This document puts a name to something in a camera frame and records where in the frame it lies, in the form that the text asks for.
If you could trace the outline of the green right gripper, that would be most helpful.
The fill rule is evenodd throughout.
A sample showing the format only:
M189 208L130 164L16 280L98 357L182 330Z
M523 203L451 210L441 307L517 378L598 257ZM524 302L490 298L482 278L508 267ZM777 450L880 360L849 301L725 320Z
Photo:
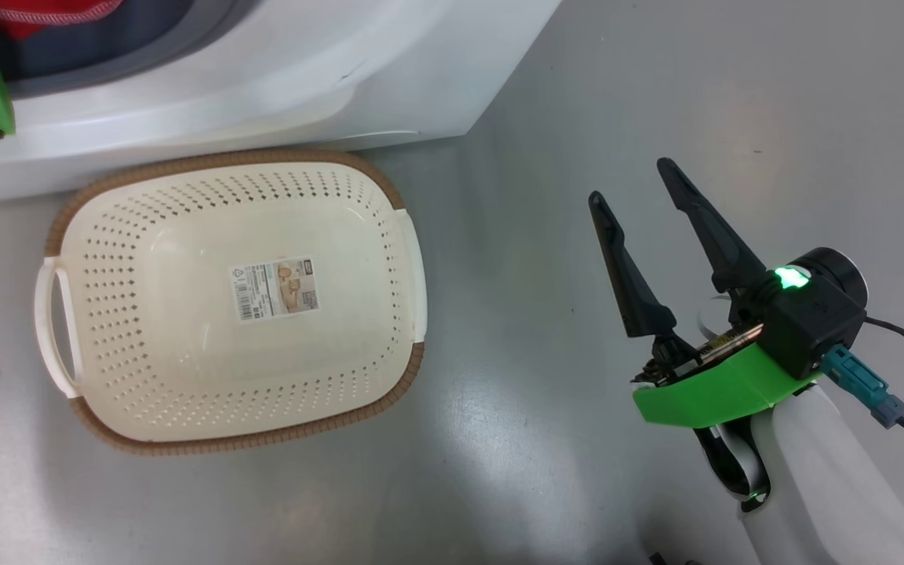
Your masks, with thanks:
M713 269L718 293L745 289L764 277L763 261L717 208L669 158L657 169L676 209L684 213ZM628 337L674 335L676 319L657 300L625 248L625 232L599 191L589 194L589 214ZM702 366L689 362L677 381L632 380L632 400L646 422L703 429L772 408L815 382L821 374L793 379L757 343L761 325L729 330L700 347Z

